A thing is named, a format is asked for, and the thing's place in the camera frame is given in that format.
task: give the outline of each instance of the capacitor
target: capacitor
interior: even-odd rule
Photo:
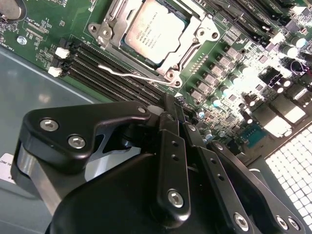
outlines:
[[[219,107],[222,105],[220,99],[216,96],[213,96],[211,99],[210,99],[211,103],[213,104],[214,107]]]
[[[241,114],[242,114],[244,120],[245,120],[248,124],[251,124],[251,123],[253,122],[253,119],[251,118],[251,116],[250,116],[246,111],[242,112]]]
[[[249,105],[250,107],[252,107],[252,106],[255,105],[254,99],[252,99],[252,97],[249,96],[249,95],[246,95],[246,96],[244,97],[244,100],[245,100],[246,104]]]
[[[301,56],[303,57],[303,59],[307,62],[312,62],[312,55],[311,54],[307,54],[307,53],[302,53]]]
[[[280,93],[282,93],[282,92],[284,91],[284,88],[283,88],[282,86],[278,85],[278,84],[275,84],[275,85],[273,86],[273,89],[274,89],[278,94],[280,94]]]
[[[198,114],[198,117],[200,117],[200,118],[204,118],[205,117],[205,112],[204,112],[203,108],[198,108],[196,110],[196,113]]]
[[[232,84],[238,84],[240,82],[240,78],[237,75],[232,75],[229,78]]]
[[[218,135],[219,135],[219,137],[225,137],[225,136],[226,136],[224,131],[220,131],[220,132],[218,133]]]
[[[206,130],[204,132],[204,136],[206,140],[210,140],[211,138],[213,138],[213,133],[211,132],[211,130]]]
[[[220,87],[220,91],[221,91],[221,93],[222,93],[224,96],[227,96],[227,95],[230,94],[230,89],[229,89],[229,87],[226,86],[226,85],[221,86],[221,87]]]
[[[292,39],[292,44],[299,49],[305,46],[306,43],[307,43],[307,40],[305,40],[304,38],[295,37]]]
[[[290,58],[295,58],[298,55],[298,49],[296,47],[285,46],[283,48],[283,54],[287,55]]]
[[[280,80],[279,80],[280,84],[283,85],[284,87],[289,87],[290,84],[291,84],[291,81],[282,77]]]
[[[241,109],[241,110],[245,110],[247,107],[244,103],[241,103],[238,105],[238,107]]]
[[[253,73],[253,69],[246,65],[241,65],[238,70],[243,76],[250,76]]]

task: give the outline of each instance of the gray surface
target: gray surface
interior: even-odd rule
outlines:
[[[30,110],[95,101],[65,82],[40,74],[33,65],[0,47],[0,156],[14,154],[23,116]],[[51,216],[41,200],[0,180],[0,233],[44,233]]]

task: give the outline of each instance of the black clamp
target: black clamp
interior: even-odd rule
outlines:
[[[130,101],[36,110],[24,117],[11,173],[54,214],[47,233],[95,231],[102,222],[110,233],[131,225],[138,233],[207,233],[205,222],[211,220],[218,233],[305,233],[300,220],[225,145],[212,141],[206,147],[172,96],[159,105],[160,114]],[[142,151],[86,182],[84,169],[99,135],[103,156],[131,146]],[[192,184],[198,181],[203,184]],[[97,198],[88,200],[91,195]],[[204,208],[205,196],[215,201],[211,211]],[[206,220],[205,212],[215,215]]]

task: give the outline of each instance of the chip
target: chip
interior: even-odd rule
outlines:
[[[223,77],[226,75],[226,72],[217,65],[213,65],[211,71],[218,77]]]
[[[259,62],[261,63],[265,63],[266,61],[268,61],[268,57],[266,57],[265,55],[261,56],[261,58],[259,59]]]
[[[240,130],[240,127],[237,126],[237,125],[235,125],[235,126],[232,128],[233,133],[237,133],[239,130]]]
[[[205,84],[203,82],[200,82],[197,87],[198,87],[198,89],[200,89],[204,93],[208,93],[208,92],[213,90],[212,87],[208,86],[207,84]]]
[[[201,98],[201,94],[199,92],[197,92],[196,90],[193,90],[190,92],[190,95],[195,98],[196,100]]]
[[[220,60],[219,60],[219,63],[221,65],[223,65],[224,67],[228,67],[229,64],[231,63],[231,61],[229,61],[227,58],[225,57],[222,57]]]
[[[303,12],[302,15],[303,16],[308,16],[310,14],[310,10],[308,8],[306,8]]]
[[[231,96],[229,97],[229,100],[230,100],[230,101],[235,101],[236,98],[237,98],[237,97],[236,97],[235,95],[231,95]]]
[[[234,120],[235,120],[234,116],[229,116],[229,117],[226,118],[226,121],[229,122],[229,123],[233,122]]]
[[[206,111],[206,112],[205,112],[205,118],[209,118],[210,114],[211,114],[211,113],[210,113],[209,111]]]
[[[205,77],[205,81],[207,81],[208,83],[210,84],[214,84],[215,83],[215,80],[216,78],[214,78],[212,75],[208,74],[206,77]]]
[[[125,37],[137,53],[159,64],[179,46],[184,22],[157,2],[146,0]]]
[[[261,91],[263,89],[263,86],[261,84],[257,85],[257,87],[255,88],[258,91]]]
[[[233,59],[241,59],[243,57],[240,53],[238,53],[232,47],[228,48],[228,50],[225,53]]]

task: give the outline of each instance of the screw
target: screw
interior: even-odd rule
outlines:
[[[40,128],[48,132],[53,132],[59,128],[59,125],[54,120],[44,119],[40,122]]]
[[[168,200],[177,208],[181,208],[184,203],[181,194],[173,190],[168,192]]]
[[[26,45],[27,44],[27,39],[23,36],[18,36],[18,38],[16,39],[16,41],[18,42],[18,44],[20,45]]]
[[[203,35],[205,35],[206,33],[206,29],[205,28],[199,28],[196,32],[196,37],[199,38],[199,37],[202,37]]]
[[[172,80],[175,77],[175,73],[174,71],[170,70],[167,72],[166,76],[168,79]]]
[[[82,149],[86,145],[86,142],[80,136],[71,136],[68,139],[68,144],[75,149]]]
[[[138,111],[140,111],[141,113],[146,113],[146,110],[142,107],[138,107]]]
[[[216,39],[216,38],[218,37],[218,33],[213,33],[213,34],[211,35],[211,37],[212,37],[213,39]]]
[[[299,225],[297,224],[297,222],[296,221],[294,221],[292,218],[288,218],[288,221],[291,223],[291,225],[297,230],[297,231],[299,231],[300,230],[300,227],[299,227]]]
[[[278,224],[284,229],[284,230],[288,230],[288,225],[287,223],[280,217],[280,216],[276,216],[277,222]]]
[[[196,127],[194,127],[193,125],[188,125],[189,126],[189,129],[191,129],[193,132],[196,131]]]
[[[219,143],[216,143],[215,146],[216,146],[219,150],[223,150],[222,145],[220,145]]]
[[[241,228],[241,230],[247,232],[249,230],[249,225],[246,219],[239,213],[234,214],[235,223]]]
[[[111,38],[111,36],[112,36],[111,29],[110,28],[105,28],[103,30],[103,36],[104,36],[105,39]]]

